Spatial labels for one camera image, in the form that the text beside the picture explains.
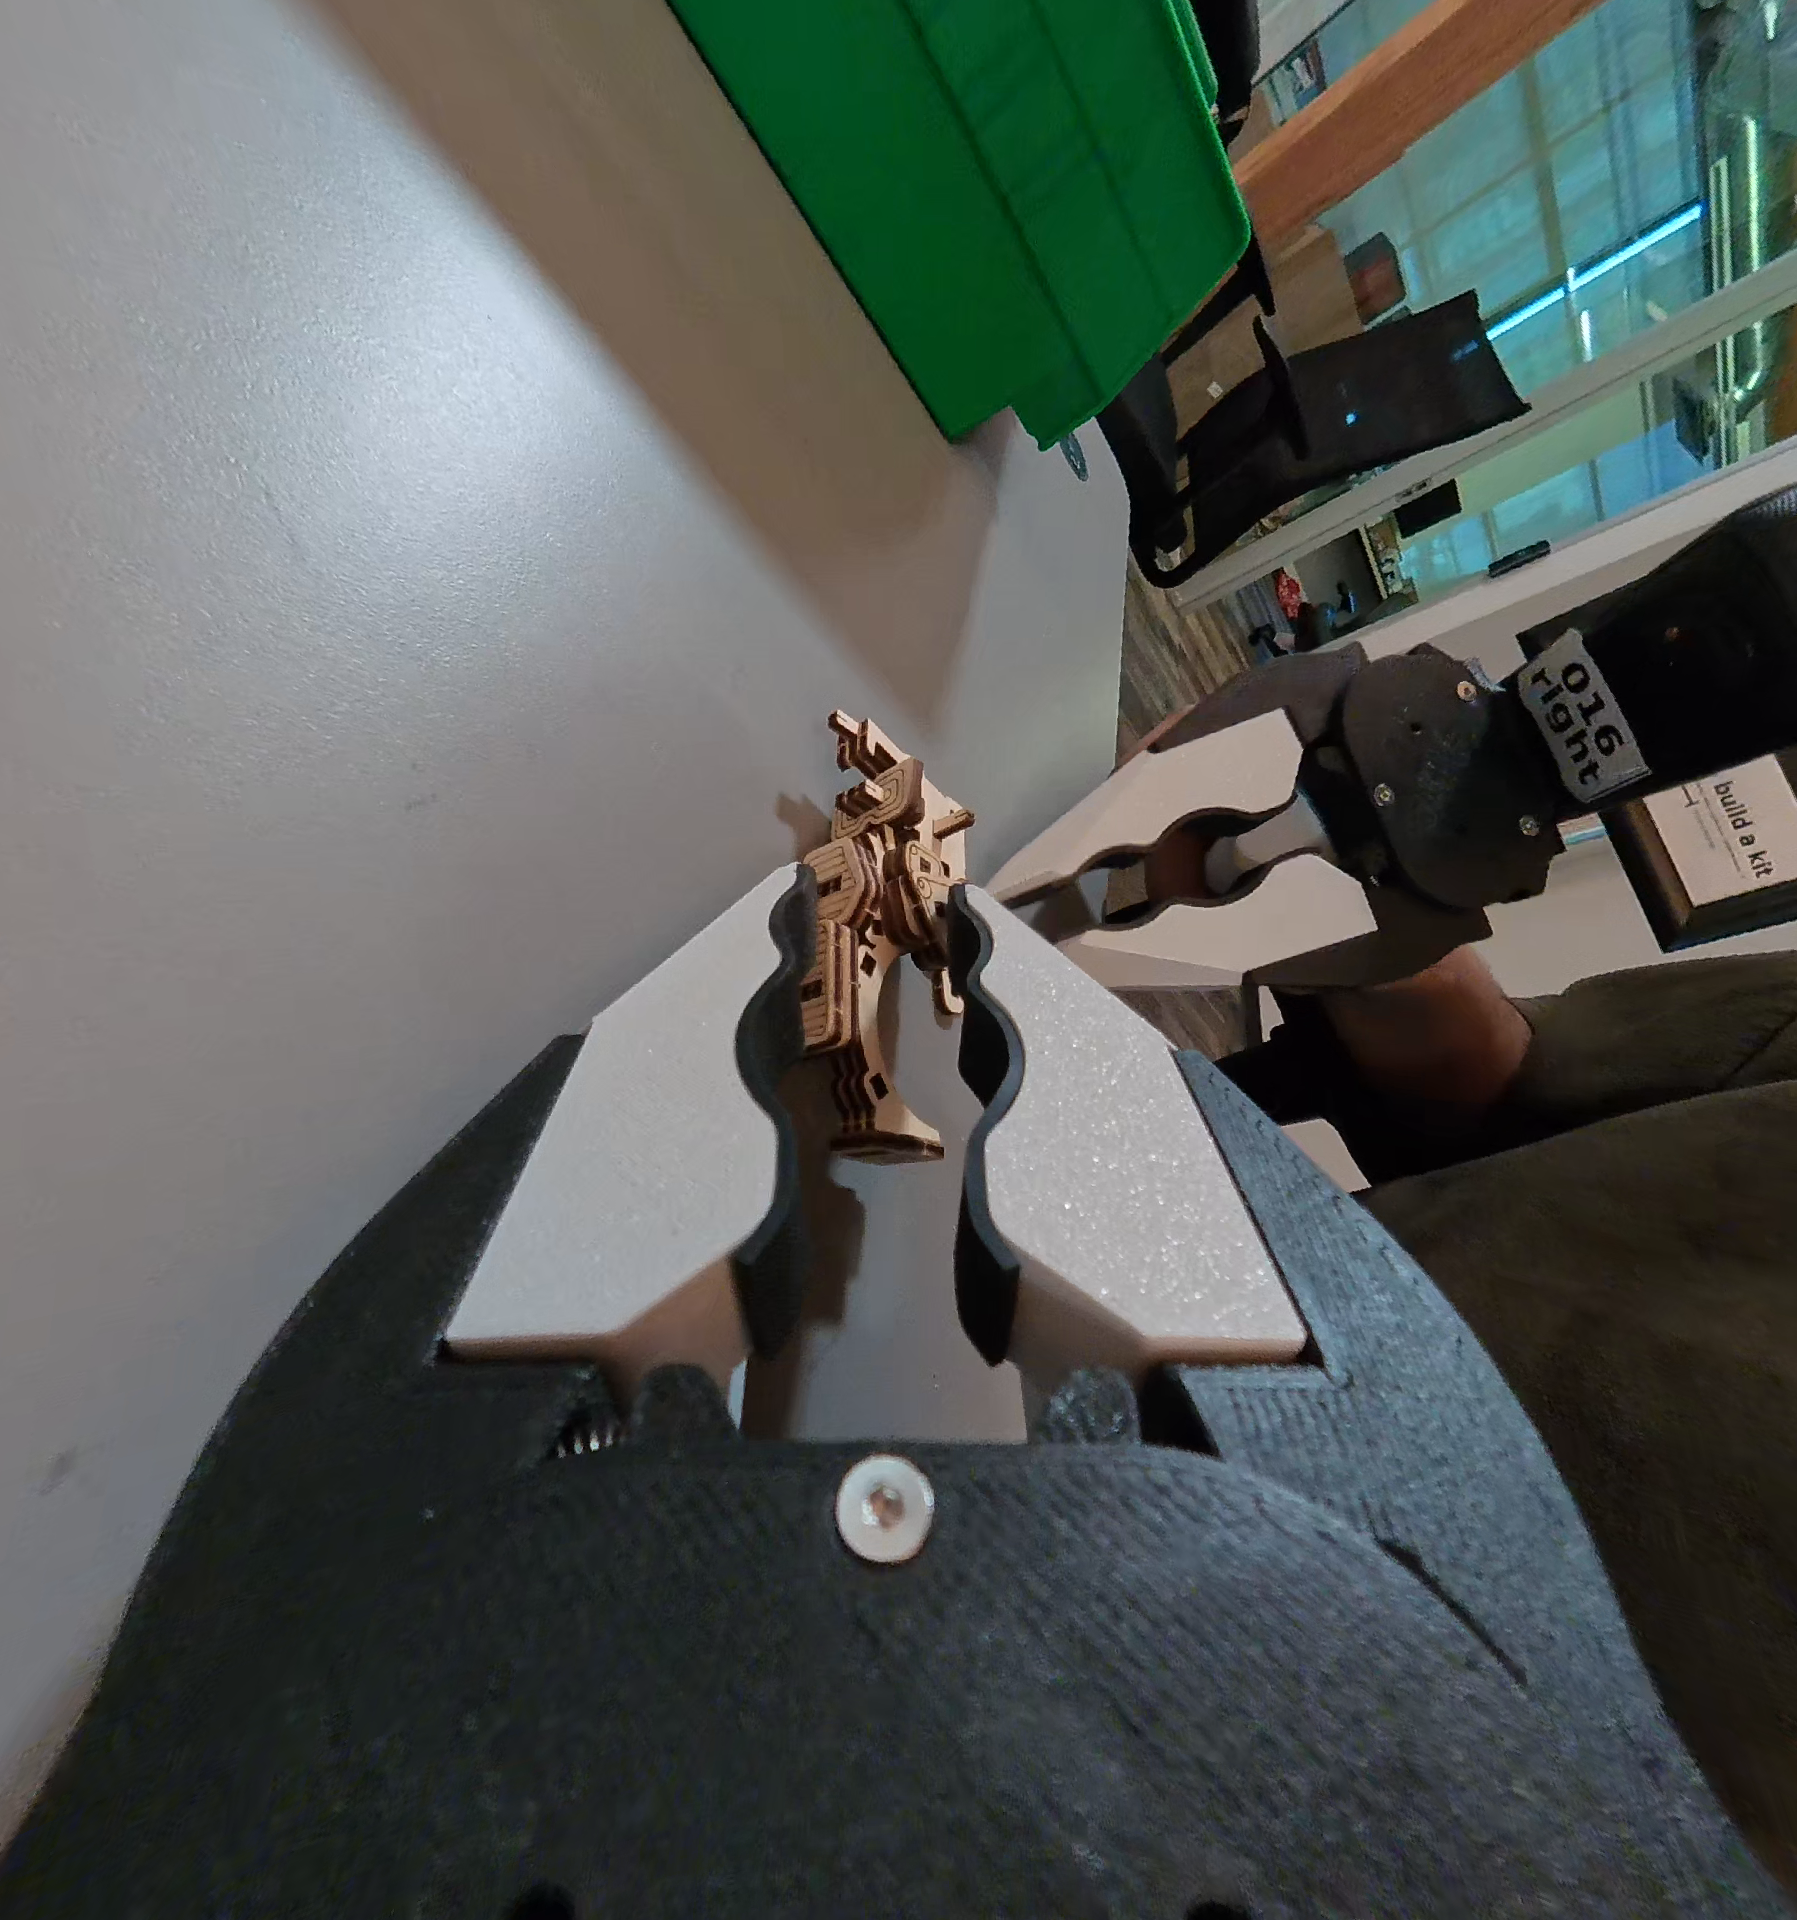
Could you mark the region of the green plastic bin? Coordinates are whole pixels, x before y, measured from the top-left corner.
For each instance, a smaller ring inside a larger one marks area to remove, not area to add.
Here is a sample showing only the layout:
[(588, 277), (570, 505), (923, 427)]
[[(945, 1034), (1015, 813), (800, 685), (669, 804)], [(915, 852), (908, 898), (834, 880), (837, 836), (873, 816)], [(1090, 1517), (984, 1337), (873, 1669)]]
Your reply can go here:
[(1178, 2), (674, 2), (945, 439), (1057, 444), (1253, 242)]

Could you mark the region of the black office chair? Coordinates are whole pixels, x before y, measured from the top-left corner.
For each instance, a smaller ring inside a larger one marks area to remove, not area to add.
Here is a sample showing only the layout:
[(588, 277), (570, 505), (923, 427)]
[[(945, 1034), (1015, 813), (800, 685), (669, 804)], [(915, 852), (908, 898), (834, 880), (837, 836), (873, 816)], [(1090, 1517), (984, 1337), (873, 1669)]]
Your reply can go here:
[[(1253, 300), (1262, 366), (1192, 423), (1178, 420), (1172, 366)], [(1285, 352), (1257, 240), (1194, 312), (1185, 338), (1147, 359), (1100, 414), (1125, 478), (1129, 549), (1154, 587), (1173, 587), (1262, 519), (1357, 473), (1389, 468), (1522, 420), (1479, 309), (1460, 293), (1422, 313)]]

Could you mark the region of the framed marker sign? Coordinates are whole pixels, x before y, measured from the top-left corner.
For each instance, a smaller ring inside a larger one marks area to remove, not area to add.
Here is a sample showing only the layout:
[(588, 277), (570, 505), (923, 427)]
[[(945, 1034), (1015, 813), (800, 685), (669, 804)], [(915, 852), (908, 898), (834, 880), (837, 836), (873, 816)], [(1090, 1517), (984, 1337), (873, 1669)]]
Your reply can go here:
[(1599, 821), (1662, 951), (1797, 923), (1797, 745)]

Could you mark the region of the person's right hand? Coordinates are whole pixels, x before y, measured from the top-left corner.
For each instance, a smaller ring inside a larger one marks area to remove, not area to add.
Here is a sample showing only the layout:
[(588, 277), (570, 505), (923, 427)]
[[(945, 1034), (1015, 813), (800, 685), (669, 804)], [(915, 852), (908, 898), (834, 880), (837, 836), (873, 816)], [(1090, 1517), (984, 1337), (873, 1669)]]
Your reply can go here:
[(1327, 988), (1317, 1005), (1386, 1116), (1460, 1146), (1508, 1099), (1533, 1044), (1528, 1014), (1478, 945), (1422, 973)]

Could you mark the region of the person's trousers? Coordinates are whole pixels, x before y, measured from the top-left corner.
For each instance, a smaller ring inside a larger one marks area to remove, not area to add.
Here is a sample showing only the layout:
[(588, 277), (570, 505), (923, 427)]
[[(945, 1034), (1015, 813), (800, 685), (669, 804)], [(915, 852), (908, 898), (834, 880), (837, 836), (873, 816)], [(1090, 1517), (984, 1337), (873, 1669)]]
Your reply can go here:
[(1508, 1099), (1435, 1146), (1317, 996), (1221, 1070), (1327, 1120), (1570, 1483), (1653, 1684), (1797, 1901), (1797, 950), (1515, 1001)]

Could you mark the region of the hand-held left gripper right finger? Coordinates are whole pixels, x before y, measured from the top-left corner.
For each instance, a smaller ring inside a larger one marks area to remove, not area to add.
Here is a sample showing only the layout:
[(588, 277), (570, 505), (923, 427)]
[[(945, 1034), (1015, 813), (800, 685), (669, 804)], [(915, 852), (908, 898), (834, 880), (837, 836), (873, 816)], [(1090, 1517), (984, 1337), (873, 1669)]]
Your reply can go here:
[(979, 1101), (960, 1324), (1024, 1374), (1283, 1365), (1308, 1339), (1176, 1050), (980, 887), (948, 901)]

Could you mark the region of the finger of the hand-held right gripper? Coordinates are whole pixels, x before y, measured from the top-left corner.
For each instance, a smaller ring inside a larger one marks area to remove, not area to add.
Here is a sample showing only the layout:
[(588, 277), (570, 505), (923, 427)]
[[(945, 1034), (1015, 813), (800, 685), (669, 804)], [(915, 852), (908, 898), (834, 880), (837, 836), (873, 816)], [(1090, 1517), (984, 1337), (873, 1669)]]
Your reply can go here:
[(1241, 894), (1173, 901), (1125, 925), (1094, 925), (1057, 950), (1111, 990), (1206, 990), (1342, 947), (1377, 931), (1367, 887), (1317, 854), (1257, 870)]
[(1262, 824), (1295, 799), (1301, 753), (1282, 709), (1136, 751), (1011, 854), (984, 887), (1006, 903), (1042, 899), (1084, 873), (1144, 861), (1185, 824)]

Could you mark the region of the layered wooden puzzle model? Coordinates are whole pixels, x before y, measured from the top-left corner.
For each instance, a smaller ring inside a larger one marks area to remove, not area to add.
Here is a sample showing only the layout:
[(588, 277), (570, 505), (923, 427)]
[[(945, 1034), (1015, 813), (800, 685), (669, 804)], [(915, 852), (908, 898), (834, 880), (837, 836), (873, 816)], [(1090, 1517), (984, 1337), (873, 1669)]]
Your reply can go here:
[(836, 710), (826, 722), (837, 767), (856, 781), (837, 793), (829, 837), (805, 855), (816, 894), (814, 959), (800, 983), (806, 1054), (832, 1068), (834, 1152), (888, 1165), (936, 1162), (938, 1130), (893, 1085), (882, 1000), (896, 966), (911, 959), (938, 1017), (961, 1015), (948, 910), (967, 880), (977, 814), (874, 720)]

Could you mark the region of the wooden railing beam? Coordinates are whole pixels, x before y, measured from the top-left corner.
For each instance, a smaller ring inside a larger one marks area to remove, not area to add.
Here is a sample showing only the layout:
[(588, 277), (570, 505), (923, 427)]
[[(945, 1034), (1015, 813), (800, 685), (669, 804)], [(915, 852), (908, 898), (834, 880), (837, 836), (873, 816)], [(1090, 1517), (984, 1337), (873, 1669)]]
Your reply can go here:
[(1280, 249), (1593, 2), (1438, 2), (1232, 161), (1253, 235)]

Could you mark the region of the grey desk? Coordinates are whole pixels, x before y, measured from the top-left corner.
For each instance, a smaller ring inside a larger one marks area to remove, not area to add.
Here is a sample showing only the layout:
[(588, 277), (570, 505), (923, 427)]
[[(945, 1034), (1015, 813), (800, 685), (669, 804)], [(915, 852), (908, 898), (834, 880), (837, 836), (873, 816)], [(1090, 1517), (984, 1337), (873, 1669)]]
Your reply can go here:
[(945, 441), (666, 4), (0, 4), (0, 1846), (217, 1419), (821, 828), (1109, 767), (1125, 490)]

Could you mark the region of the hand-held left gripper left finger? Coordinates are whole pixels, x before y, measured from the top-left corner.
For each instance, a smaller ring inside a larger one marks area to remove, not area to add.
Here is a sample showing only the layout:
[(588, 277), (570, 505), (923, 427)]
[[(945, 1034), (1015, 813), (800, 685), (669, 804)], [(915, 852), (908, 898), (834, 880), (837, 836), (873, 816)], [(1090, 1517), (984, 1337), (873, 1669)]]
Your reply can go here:
[(781, 1099), (814, 873), (781, 866), (586, 1030), (444, 1328), (468, 1361), (606, 1374), (776, 1355), (810, 1274)]

